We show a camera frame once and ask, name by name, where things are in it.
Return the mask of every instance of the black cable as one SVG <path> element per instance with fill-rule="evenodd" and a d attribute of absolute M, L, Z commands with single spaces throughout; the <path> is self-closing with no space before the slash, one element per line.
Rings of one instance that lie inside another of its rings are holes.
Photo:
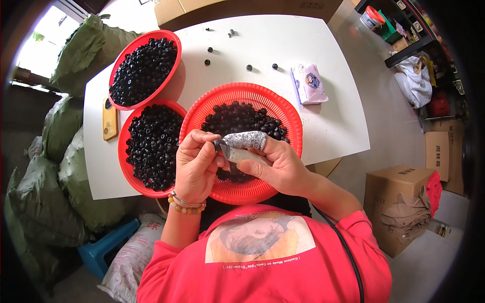
<path fill-rule="evenodd" d="M 332 227 L 332 229 L 335 230 L 335 232 L 337 233 L 337 236 L 340 239 L 340 242 L 342 243 L 342 246 L 344 247 L 345 251 L 349 255 L 350 263 L 352 264 L 352 267 L 354 268 L 354 272 L 356 273 L 357 284 L 359 286 L 360 303 L 364 303 L 364 287 L 362 285 L 362 279 L 360 278 L 359 269 L 357 268 L 356 261 L 354 260 L 354 256 L 350 252 L 350 249 L 349 249 L 349 246 L 347 245 L 347 242 L 345 242 L 344 238 L 342 237 L 342 235 L 340 234 L 340 232 L 337 230 L 337 228 L 335 227 L 335 225 L 322 213 L 322 211 L 319 210 L 318 208 L 316 208 L 314 205 L 313 205 L 313 207 L 325 219 L 325 221 L 327 221 L 328 224 L 330 224 L 330 226 Z"/>

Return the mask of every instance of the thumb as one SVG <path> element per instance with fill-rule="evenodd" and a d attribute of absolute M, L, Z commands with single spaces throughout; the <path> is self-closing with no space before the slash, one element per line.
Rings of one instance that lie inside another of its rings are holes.
<path fill-rule="evenodd" d="M 273 167 L 254 160 L 243 160 L 237 164 L 237 168 L 243 173 L 253 175 L 265 182 L 271 182 L 277 177 Z"/>
<path fill-rule="evenodd" d="M 198 172 L 205 171 L 209 164 L 212 163 L 212 160 L 214 160 L 215 155 L 216 152 L 214 144 L 212 144 L 211 142 L 205 142 L 204 146 L 202 146 L 202 148 L 200 149 L 197 157 L 192 160 L 195 170 L 197 170 Z"/>

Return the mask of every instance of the hand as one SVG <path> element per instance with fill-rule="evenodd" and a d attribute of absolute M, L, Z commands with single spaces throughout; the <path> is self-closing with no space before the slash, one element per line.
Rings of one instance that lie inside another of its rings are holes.
<path fill-rule="evenodd" d="M 267 136 L 263 151 L 253 148 L 249 150 L 266 156 L 273 162 L 273 166 L 254 160 L 244 160 L 237 165 L 243 173 L 253 175 L 287 195 L 303 196 L 311 190 L 311 172 L 288 143 Z"/>
<path fill-rule="evenodd" d="M 224 157 L 216 155 L 212 144 L 220 137 L 194 129 L 178 147 L 175 192 L 180 199 L 197 204 L 209 196 L 215 173 L 225 164 Z"/>

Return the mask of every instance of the plastic bag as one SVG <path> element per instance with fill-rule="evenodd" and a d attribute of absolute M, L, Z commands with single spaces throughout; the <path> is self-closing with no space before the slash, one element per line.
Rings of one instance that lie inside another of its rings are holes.
<path fill-rule="evenodd" d="M 42 129 L 41 153 L 61 163 L 72 138 L 82 125 L 82 101 L 66 96 L 49 110 Z"/>
<path fill-rule="evenodd" d="M 59 166 L 43 156 L 33 158 L 9 198 L 29 238 L 45 245 L 77 247 L 87 242 L 88 234 L 57 184 L 58 171 Z"/>
<path fill-rule="evenodd" d="M 3 207 L 5 222 L 10 238 L 22 265 L 29 277 L 36 284 L 45 285 L 52 282 L 59 273 L 59 259 L 51 249 L 34 242 L 25 234 L 19 219 L 15 216 L 10 204 L 10 191 L 20 183 L 20 174 L 14 169 L 8 182 L 7 195 Z"/>
<path fill-rule="evenodd" d="M 162 236 L 165 219 L 154 214 L 140 216 L 141 225 L 123 245 L 97 288 L 122 303 L 136 303 L 136 290 L 153 256 L 155 241 Z"/>
<path fill-rule="evenodd" d="M 394 74 L 404 96 L 414 104 L 415 109 L 428 104 L 433 93 L 426 64 L 423 64 L 424 67 L 415 73 L 414 68 L 417 64 L 421 64 L 421 60 L 421 58 L 412 56 L 401 61 L 397 64 L 397 68 L 402 72 Z"/>
<path fill-rule="evenodd" d="M 42 137 L 36 136 L 29 145 L 29 148 L 24 149 L 24 156 L 28 155 L 29 159 L 38 156 L 40 154 L 40 144 L 42 144 Z"/>
<path fill-rule="evenodd" d="M 83 96 L 86 83 L 113 63 L 138 34 L 110 27 L 102 19 L 110 15 L 89 15 L 66 42 L 50 83 L 72 96 Z"/>
<path fill-rule="evenodd" d="M 94 232 L 118 223 L 133 206 L 133 200 L 128 198 L 93 200 L 84 158 L 83 127 L 67 147 L 64 160 L 60 164 L 59 182 L 63 190 L 69 193 L 72 207 Z"/>

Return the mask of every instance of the green sack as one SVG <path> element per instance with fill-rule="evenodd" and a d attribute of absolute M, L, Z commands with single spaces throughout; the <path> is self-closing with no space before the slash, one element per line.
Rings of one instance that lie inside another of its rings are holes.
<path fill-rule="evenodd" d="M 61 163 L 65 150 L 82 125 L 82 101 L 65 96 L 49 110 L 42 129 L 40 153 Z"/>
<path fill-rule="evenodd" d="M 113 63 L 138 34 L 110 27 L 102 19 L 110 15 L 89 15 L 66 42 L 50 83 L 72 96 L 83 96 L 86 83 Z"/>
<path fill-rule="evenodd" d="M 34 283 L 45 285 L 58 276 L 59 259 L 52 253 L 50 248 L 36 243 L 24 234 L 22 225 L 12 210 L 9 197 L 10 191 L 16 188 L 19 183 L 20 174 L 15 168 L 8 182 L 7 195 L 3 207 L 5 222 L 24 270 Z"/>
<path fill-rule="evenodd" d="M 118 223 L 133 207 L 128 198 L 93 200 L 84 158 L 83 128 L 76 133 L 60 164 L 59 182 L 69 192 L 72 207 L 86 226 L 100 232 L 104 226 Z"/>
<path fill-rule="evenodd" d="M 45 245 L 77 247 L 88 240 L 84 222 L 64 197 L 59 166 L 43 156 L 33 158 L 21 181 L 9 191 L 24 233 Z"/>

